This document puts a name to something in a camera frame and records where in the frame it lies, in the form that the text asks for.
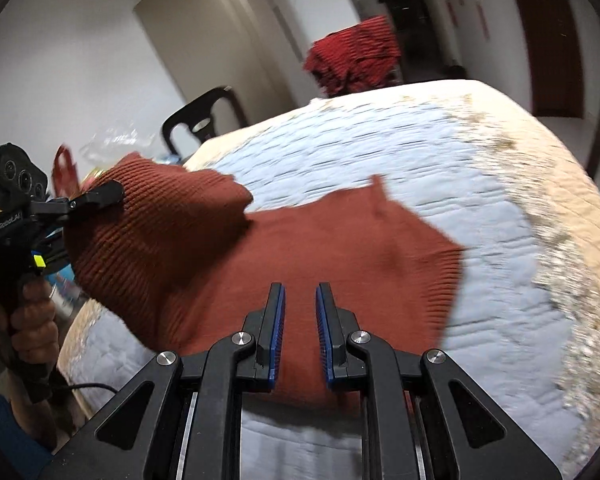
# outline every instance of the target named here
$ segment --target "black chair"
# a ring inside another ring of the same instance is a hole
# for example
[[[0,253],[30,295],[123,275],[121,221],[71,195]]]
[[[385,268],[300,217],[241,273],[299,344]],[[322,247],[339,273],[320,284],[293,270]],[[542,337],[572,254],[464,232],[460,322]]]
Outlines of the black chair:
[[[171,141],[171,132],[178,124],[186,124],[191,135],[197,137],[200,142],[205,142],[206,140],[218,136],[214,128],[215,120],[211,113],[211,108],[213,108],[218,100],[223,98],[231,103],[240,127],[245,128],[249,126],[247,117],[244,114],[244,110],[242,109],[234,90],[230,86],[214,88],[206,94],[202,94],[197,99],[194,99],[188,105],[183,106],[164,121],[164,124],[162,125],[162,138],[173,155],[181,156]]]

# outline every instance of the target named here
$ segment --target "beige door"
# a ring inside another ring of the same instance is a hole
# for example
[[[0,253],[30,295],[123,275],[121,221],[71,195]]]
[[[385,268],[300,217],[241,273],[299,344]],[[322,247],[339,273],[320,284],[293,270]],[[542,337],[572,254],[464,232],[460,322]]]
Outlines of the beige door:
[[[229,85],[251,124],[296,108],[269,50],[270,23],[247,0],[142,0],[136,13],[187,102]],[[230,108],[216,108],[218,134],[236,129]]]

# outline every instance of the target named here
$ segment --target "red knitted fabric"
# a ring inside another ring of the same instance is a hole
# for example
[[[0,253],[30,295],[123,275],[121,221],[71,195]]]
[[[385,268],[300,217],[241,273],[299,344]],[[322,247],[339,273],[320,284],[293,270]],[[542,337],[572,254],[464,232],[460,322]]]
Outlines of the red knitted fabric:
[[[210,170],[187,173],[128,158],[115,179],[124,211],[65,229],[78,282],[156,351],[208,349],[286,287],[275,396],[326,406],[314,298],[330,282],[339,306],[394,348],[423,352],[440,339],[459,277],[459,246],[399,204],[378,177],[317,202],[248,215],[247,190]]]
[[[329,97],[389,85],[400,48],[385,16],[376,16],[314,43],[304,62]]]

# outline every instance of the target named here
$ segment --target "silver bolt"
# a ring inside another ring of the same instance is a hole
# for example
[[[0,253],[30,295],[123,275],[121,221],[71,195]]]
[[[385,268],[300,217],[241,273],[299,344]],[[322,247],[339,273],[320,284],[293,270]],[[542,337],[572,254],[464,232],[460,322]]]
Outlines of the silver bolt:
[[[351,340],[354,343],[362,345],[371,341],[371,334],[369,332],[365,332],[364,330],[358,330],[357,332],[351,334]]]
[[[232,336],[231,341],[238,346],[248,345],[251,342],[251,334],[247,332],[236,332]]]
[[[435,365],[439,365],[440,363],[445,362],[445,359],[445,353],[442,350],[438,350],[437,348],[434,348],[433,350],[429,350],[427,352],[427,361]]]
[[[158,354],[158,357],[155,358],[155,360],[158,361],[158,364],[161,366],[169,366],[176,361],[176,354],[173,352],[162,352]]]

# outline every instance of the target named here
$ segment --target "blue sleeve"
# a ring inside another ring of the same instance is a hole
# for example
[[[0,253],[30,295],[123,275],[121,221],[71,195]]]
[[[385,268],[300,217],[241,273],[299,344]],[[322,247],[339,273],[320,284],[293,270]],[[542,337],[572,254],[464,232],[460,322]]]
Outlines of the blue sleeve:
[[[0,450],[23,480],[35,480],[51,460],[51,453],[27,435],[16,422],[11,406],[0,395]]]

